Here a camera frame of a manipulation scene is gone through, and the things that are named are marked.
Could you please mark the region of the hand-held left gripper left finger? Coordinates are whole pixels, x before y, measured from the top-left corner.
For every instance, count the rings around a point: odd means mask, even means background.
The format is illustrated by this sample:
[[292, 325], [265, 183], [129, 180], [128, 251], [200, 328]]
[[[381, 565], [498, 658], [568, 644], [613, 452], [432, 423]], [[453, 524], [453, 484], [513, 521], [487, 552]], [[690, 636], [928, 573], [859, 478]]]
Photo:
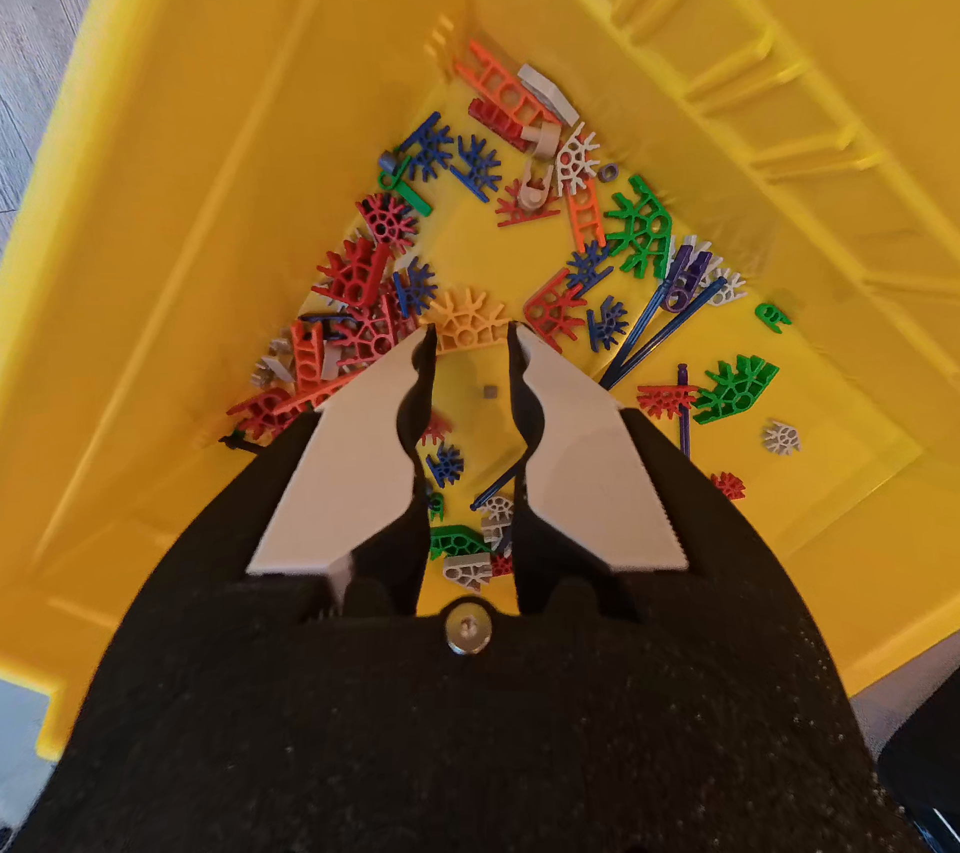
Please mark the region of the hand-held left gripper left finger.
[[417, 445], [437, 343], [417, 330], [324, 402], [250, 575], [318, 575], [341, 609], [355, 582], [375, 581], [396, 613], [416, 613], [430, 540]]

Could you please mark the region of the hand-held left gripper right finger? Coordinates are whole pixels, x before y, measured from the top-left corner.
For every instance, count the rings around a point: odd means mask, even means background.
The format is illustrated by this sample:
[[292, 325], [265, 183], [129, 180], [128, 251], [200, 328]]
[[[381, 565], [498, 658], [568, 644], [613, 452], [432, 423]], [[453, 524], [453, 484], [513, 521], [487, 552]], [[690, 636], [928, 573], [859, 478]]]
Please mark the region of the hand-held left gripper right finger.
[[622, 403], [534, 331], [508, 332], [510, 409], [524, 443], [513, 491], [512, 569], [522, 614], [579, 580], [603, 614], [635, 614], [626, 577], [690, 560]]

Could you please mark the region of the pile of colourful connectors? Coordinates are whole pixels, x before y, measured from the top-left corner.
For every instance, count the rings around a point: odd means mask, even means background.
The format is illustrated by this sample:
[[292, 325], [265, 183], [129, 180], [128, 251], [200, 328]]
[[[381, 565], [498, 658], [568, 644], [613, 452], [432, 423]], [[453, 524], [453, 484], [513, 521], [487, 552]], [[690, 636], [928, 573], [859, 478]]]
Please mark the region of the pile of colourful connectors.
[[[313, 288], [314, 293], [343, 307], [336, 314], [315, 317], [314, 326], [329, 322], [342, 327], [340, 338], [333, 344], [344, 351], [339, 362], [348, 371], [337, 379], [322, 379], [326, 360], [324, 334], [321, 330], [306, 330], [303, 320], [294, 322], [287, 344], [294, 360], [296, 391], [270, 389], [232, 408], [230, 415], [247, 412], [237, 427], [243, 436], [256, 439], [270, 433], [275, 439], [297, 421], [316, 426], [321, 406], [358, 374], [416, 331], [435, 329], [420, 324], [422, 315], [438, 296], [430, 265], [414, 257], [390, 280], [386, 276], [387, 267], [410, 247], [418, 220], [425, 220], [430, 214], [428, 204], [407, 181], [408, 167], [419, 168], [421, 178], [429, 179], [436, 177], [436, 167], [442, 166], [483, 202], [490, 199], [487, 190], [498, 189], [501, 178], [495, 173], [500, 165], [497, 150], [487, 150], [486, 139], [475, 135], [469, 144], [459, 138], [457, 158], [463, 164], [459, 168], [451, 164], [452, 143], [450, 127], [442, 125], [440, 113], [434, 112], [396, 150], [381, 156], [382, 189], [357, 204], [366, 233], [346, 239], [342, 252], [328, 253], [328, 262], [318, 267], [325, 280]], [[654, 257], [658, 286], [597, 382], [607, 392], [702, 307], [725, 295], [731, 284], [728, 275], [713, 272], [716, 263], [708, 243], [697, 245], [695, 237], [690, 236], [678, 249], [674, 248], [667, 211], [641, 178], [633, 177], [630, 182], [639, 189], [641, 198], [643, 243], [635, 257], [642, 263], [648, 255]], [[597, 268], [620, 249], [614, 246], [612, 235], [605, 235], [596, 225], [591, 229], [594, 239], [586, 242], [578, 238], [578, 249], [565, 268], [524, 305], [521, 324], [553, 349], [558, 348], [558, 335], [573, 337], [571, 329], [582, 325], [582, 319], [569, 316], [569, 311], [581, 307], [582, 293], [611, 272], [610, 268]], [[473, 509], [491, 511], [494, 502], [501, 500], [502, 487], [515, 483], [520, 460], [474, 500]], [[429, 540], [434, 554], [446, 553], [445, 576], [471, 590], [480, 589], [497, 573], [494, 565], [499, 555], [490, 549], [491, 545], [490, 541], [471, 543], [469, 552], [464, 554], [446, 544], [433, 546]]]

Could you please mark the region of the yellow plastic bin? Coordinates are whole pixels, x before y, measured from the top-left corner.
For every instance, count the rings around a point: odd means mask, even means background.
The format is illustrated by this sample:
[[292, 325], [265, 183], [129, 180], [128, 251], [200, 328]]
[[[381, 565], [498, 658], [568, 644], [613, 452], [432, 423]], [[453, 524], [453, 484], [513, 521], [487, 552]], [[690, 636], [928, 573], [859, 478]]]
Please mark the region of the yellow plastic bin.
[[251, 457], [219, 439], [377, 160], [538, 69], [745, 295], [678, 363], [778, 367], [694, 423], [849, 694], [958, 631], [958, 0], [91, 0], [2, 266], [2, 678], [59, 759], [150, 571]]

